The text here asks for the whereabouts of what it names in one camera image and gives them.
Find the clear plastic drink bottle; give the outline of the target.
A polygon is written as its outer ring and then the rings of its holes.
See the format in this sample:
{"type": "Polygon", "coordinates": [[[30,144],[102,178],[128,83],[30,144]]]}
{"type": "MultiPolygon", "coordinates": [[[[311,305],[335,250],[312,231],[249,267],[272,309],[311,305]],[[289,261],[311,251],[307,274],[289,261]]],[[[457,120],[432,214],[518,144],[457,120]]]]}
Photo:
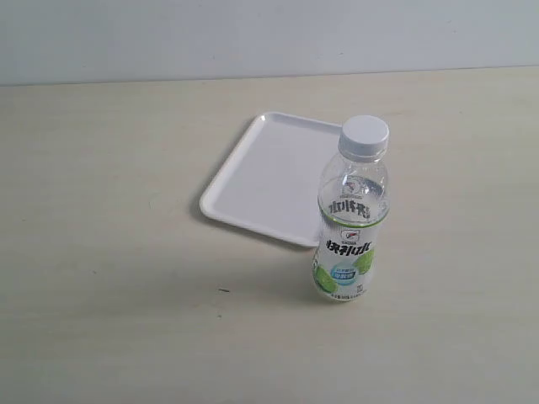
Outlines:
{"type": "Polygon", "coordinates": [[[355,162],[337,153],[329,161],[318,187],[321,227],[312,260],[313,282],[321,294],[348,302],[367,291],[389,207],[382,160],[355,162]]]}

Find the white bottle cap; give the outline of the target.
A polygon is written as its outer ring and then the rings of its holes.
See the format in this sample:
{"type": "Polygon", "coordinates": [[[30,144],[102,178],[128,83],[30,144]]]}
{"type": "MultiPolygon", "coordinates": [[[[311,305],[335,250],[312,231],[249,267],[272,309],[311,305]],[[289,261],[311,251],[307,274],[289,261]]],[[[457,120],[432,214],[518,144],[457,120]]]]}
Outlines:
{"type": "Polygon", "coordinates": [[[359,157],[374,157],[387,149],[389,127],[372,115],[357,115],[345,121],[339,136],[339,151],[359,157]]]}

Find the white rectangular plastic tray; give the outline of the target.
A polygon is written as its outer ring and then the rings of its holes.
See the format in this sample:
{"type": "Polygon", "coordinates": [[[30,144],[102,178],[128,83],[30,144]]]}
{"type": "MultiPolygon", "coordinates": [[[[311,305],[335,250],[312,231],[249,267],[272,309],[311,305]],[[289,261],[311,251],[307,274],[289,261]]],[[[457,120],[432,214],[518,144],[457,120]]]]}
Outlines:
{"type": "Polygon", "coordinates": [[[289,242],[318,245],[318,184],[339,125],[279,112],[256,117],[200,197],[204,216],[289,242]]]}

